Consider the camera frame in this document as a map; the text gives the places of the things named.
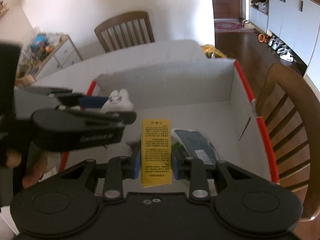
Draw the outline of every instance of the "dark brown floor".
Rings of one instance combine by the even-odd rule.
[[[283,65],[293,68],[298,73],[304,73],[305,67],[289,63],[281,60],[275,51],[273,51],[267,44],[258,42],[258,33],[216,33],[216,48],[221,50],[230,58],[236,58],[248,79],[252,91],[256,98],[259,94],[266,79],[268,69],[271,64],[280,62]],[[283,95],[283,91],[277,87],[270,99],[265,103],[265,110],[263,117],[266,118],[271,112],[276,103]],[[292,109],[291,102],[286,102],[283,109],[278,116],[268,126],[271,131],[275,125]],[[294,118],[283,128],[281,132],[272,140],[273,145],[280,141],[291,130],[301,123],[299,115]],[[283,149],[275,153],[276,158],[283,156],[306,139],[305,131],[298,133]],[[308,147],[300,151],[295,157],[287,160],[281,164],[278,169],[279,172],[285,171],[305,160],[309,159]],[[308,179],[309,168],[298,172],[297,174],[281,181],[281,185],[286,187]],[[296,192],[301,201],[304,200],[307,188]],[[319,240],[320,238],[320,216],[311,222],[299,222],[295,234],[302,240]]]

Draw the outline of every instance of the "doormat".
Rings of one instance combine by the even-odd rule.
[[[214,31],[216,33],[253,33],[254,29],[242,27],[239,19],[216,19],[214,20]]]

